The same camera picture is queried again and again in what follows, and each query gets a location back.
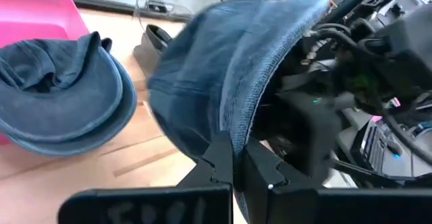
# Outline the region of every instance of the wooden table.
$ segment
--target wooden table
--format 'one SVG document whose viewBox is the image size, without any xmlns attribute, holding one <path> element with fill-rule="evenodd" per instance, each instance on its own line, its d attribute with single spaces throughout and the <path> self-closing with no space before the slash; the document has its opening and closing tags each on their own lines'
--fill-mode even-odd
<svg viewBox="0 0 432 224">
<path fill-rule="evenodd" d="M 138 100 L 131 122 L 104 147 L 87 155 L 53 158 L 37 155 L 13 144 L 0 146 L 0 224 L 56 223 L 61 203 L 80 190 L 174 186 L 194 163 L 163 135 L 145 102 L 142 73 L 132 49 L 143 29 L 130 16 L 80 10 L 90 31 L 113 39 L 112 55 L 126 68 Z M 175 36 L 183 24 L 144 20 Z M 238 209 L 235 223 L 245 223 Z"/>
</svg>

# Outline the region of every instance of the pink tray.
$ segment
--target pink tray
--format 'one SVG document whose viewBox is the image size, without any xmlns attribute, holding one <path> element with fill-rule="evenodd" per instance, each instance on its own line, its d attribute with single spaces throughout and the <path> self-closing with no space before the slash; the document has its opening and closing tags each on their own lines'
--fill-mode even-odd
<svg viewBox="0 0 432 224">
<path fill-rule="evenodd" d="M 88 30 L 72 0 L 0 0 L 0 48 L 20 40 L 75 40 Z M 0 145 L 9 140 L 0 134 Z"/>
</svg>

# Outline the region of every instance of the electronic equipment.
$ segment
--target electronic equipment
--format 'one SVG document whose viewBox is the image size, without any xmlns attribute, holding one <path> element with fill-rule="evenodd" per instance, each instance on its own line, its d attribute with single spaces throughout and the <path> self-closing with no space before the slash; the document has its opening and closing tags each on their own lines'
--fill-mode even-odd
<svg viewBox="0 0 432 224">
<path fill-rule="evenodd" d="M 395 120 L 416 115 L 432 92 L 432 4 L 405 10 L 402 0 L 379 0 L 369 13 L 351 13 L 362 1 L 342 3 L 286 56 L 257 110 L 242 176 L 234 175 L 230 137 L 220 132 L 176 188 L 80 193 L 63 204 L 59 222 L 232 223 L 234 188 L 243 193 L 252 224 L 430 223 L 432 174 L 382 171 L 386 153 L 405 157 L 407 149 L 432 165 L 429 145 L 416 144 Z M 333 57 L 318 60 L 321 50 Z M 386 107 L 395 97 L 400 107 Z M 365 128 L 360 157 L 372 170 L 330 156 L 342 130 L 338 111 L 354 105 L 382 116 L 388 127 Z M 330 167 L 382 188 L 325 189 Z M 234 184 L 234 177 L 242 181 Z"/>
</svg>

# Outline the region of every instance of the pink plastic bin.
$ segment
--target pink plastic bin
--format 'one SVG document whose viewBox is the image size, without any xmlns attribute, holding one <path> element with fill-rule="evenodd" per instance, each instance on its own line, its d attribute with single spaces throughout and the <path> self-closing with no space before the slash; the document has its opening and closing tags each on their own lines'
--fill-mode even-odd
<svg viewBox="0 0 432 224">
<path fill-rule="evenodd" d="M 88 34 L 72 0 L 0 0 L 0 48 L 20 40 Z M 9 139 L 0 134 L 0 145 Z"/>
</svg>

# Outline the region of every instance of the blue fabric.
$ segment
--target blue fabric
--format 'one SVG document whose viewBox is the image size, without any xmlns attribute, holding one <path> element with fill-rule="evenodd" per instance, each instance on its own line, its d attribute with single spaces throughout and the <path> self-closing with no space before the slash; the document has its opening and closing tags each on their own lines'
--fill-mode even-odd
<svg viewBox="0 0 432 224">
<path fill-rule="evenodd" d="M 270 77 L 329 2 L 230 0 L 198 14 L 148 81 L 150 105 L 169 139 L 197 160 L 226 130 L 239 163 Z M 236 197 L 247 218 L 243 196 Z"/>
<path fill-rule="evenodd" d="M 0 129 L 17 144 L 69 156 L 110 140 L 136 107 L 133 83 L 97 32 L 0 49 Z"/>
</svg>

